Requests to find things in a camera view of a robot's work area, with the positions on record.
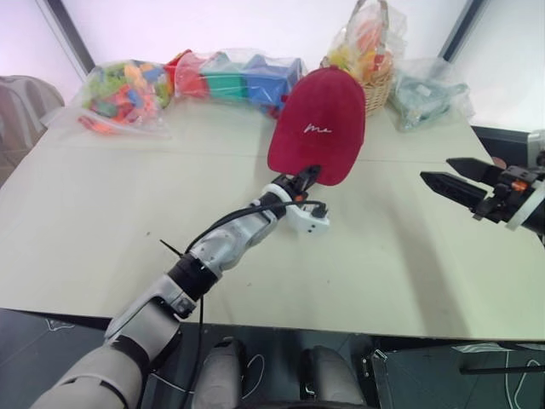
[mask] teal object in bag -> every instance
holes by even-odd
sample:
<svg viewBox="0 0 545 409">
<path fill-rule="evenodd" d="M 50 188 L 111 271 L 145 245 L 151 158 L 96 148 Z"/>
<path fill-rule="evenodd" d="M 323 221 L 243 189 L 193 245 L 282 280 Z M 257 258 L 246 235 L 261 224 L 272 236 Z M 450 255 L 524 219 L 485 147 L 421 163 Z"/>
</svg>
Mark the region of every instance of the teal object in bag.
<svg viewBox="0 0 545 409">
<path fill-rule="evenodd" d="M 443 117 L 457 95 L 469 91 L 466 84 L 443 86 L 433 81 L 403 77 L 390 101 L 402 115 L 402 127 L 411 130 Z"/>
</svg>

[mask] white bracket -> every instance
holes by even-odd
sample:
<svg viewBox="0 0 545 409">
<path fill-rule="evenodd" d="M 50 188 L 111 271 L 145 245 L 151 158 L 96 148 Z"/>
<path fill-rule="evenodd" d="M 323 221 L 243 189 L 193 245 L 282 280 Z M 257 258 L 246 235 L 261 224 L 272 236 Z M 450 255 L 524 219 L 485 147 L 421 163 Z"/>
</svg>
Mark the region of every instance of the white bracket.
<svg viewBox="0 0 545 409">
<path fill-rule="evenodd" d="M 283 202 L 293 201 L 285 190 L 274 183 L 266 185 L 263 188 L 263 193 L 273 193 Z M 330 219 L 327 215 L 324 217 L 314 217 L 311 211 L 306 209 L 305 205 L 303 205 L 303 208 L 296 205 L 286 206 L 286 218 L 290 226 L 298 232 L 324 233 L 330 228 Z"/>
</svg>

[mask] black cable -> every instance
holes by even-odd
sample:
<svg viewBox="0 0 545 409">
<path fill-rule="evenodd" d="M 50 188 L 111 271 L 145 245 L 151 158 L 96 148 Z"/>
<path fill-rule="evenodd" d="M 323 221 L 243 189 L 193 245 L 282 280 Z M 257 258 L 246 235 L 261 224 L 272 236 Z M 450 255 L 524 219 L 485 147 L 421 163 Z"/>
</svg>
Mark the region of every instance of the black cable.
<svg viewBox="0 0 545 409">
<path fill-rule="evenodd" d="M 294 206 L 294 205 L 318 205 L 318 206 L 325 206 L 324 202 L 320 202 L 318 200 L 300 200 L 300 201 L 293 201 L 293 202 L 280 202 L 280 203 L 273 203 L 273 204 L 265 204 L 265 205 L 259 205 L 259 206 L 252 206 L 247 207 L 245 209 L 239 209 L 232 211 L 231 213 L 228 213 L 227 215 L 223 216 L 220 220 L 217 222 L 214 222 L 212 226 L 204 230 L 199 236 L 197 236 L 193 241 L 189 244 L 189 246 L 186 248 L 186 253 L 189 252 L 189 250 L 204 236 L 206 236 L 208 233 L 210 233 L 212 230 L 215 230 L 229 222 L 232 222 L 235 219 L 239 219 L 240 217 L 244 217 L 247 215 L 253 215 L 254 213 L 261 213 L 262 211 L 266 210 L 272 210 L 272 209 L 279 209 L 282 207 L 287 206 Z"/>
<path fill-rule="evenodd" d="M 201 307 L 198 314 L 198 338 L 197 338 L 197 354 L 195 355 L 195 361 L 193 362 L 193 368 L 191 369 L 191 376 L 189 377 L 189 382 L 185 387 L 186 392 L 184 397 L 181 399 L 180 409 L 184 409 L 187 403 L 187 398 L 189 398 L 189 391 L 193 389 L 193 384 L 195 383 L 195 378 L 197 377 L 198 363 L 201 358 L 201 349 L 203 347 L 203 321 L 204 321 L 204 296 L 201 297 Z"/>
</svg>

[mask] floor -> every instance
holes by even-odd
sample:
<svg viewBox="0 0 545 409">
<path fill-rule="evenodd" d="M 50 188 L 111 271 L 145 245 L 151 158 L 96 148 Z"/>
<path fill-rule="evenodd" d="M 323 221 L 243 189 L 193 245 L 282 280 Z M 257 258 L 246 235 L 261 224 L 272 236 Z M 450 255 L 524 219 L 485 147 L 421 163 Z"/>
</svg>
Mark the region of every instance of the floor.
<svg viewBox="0 0 545 409">
<path fill-rule="evenodd" d="M 187 324 L 181 348 L 166 361 L 160 374 L 185 385 L 194 359 L 197 327 Z M 225 336 L 244 342 L 248 357 L 262 354 L 265 371 L 261 384 L 248 401 L 297 400 L 296 368 L 300 352 L 314 345 L 338 351 L 361 376 L 361 356 L 371 348 L 371 337 L 321 331 L 206 325 L 203 351 Z M 83 354 L 100 346 L 102 332 L 60 321 L 0 309 L 0 407 L 26 409 Z M 510 365 L 523 366 L 533 358 L 545 362 L 543 352 L 512 352 Z M 387 354 L 387 393 L 391 405 L 384 409 L 507 408 L 503 375 L 462 376 L 461 365 L 502 367 L 505 353 L 462 354 L 449 347 L 411 349 Z M 259 377 L 259 360 L 249 369 L 246 392 Z M 509 375 L 511 400 L 520 375 Z M 543 407 L 545 375 L 529 374 L 518 395 L 521 409 Z M 181 393 L 150 377 L 142 409 L 178 408 Z"/>
</svg>

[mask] white embroidered logo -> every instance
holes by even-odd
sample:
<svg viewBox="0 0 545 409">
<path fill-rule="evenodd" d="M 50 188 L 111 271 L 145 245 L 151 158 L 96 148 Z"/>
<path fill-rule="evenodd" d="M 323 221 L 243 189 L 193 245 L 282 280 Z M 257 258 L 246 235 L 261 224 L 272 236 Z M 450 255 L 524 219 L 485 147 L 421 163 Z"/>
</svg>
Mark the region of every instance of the white embroidered logo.
<svg viewBox="0 0 545 409">
<path fill-rule="evenodd" d="M 327 128 L 320 129 L 318 126 L 314 126 L 312 124 L 308 124 L 305 130 L 303 130 L 303 134 L 306 134 L 307 132 L 316 131 L 319 134 L 330 134 L 331 130 L 328 130 Z"/>
</svg>

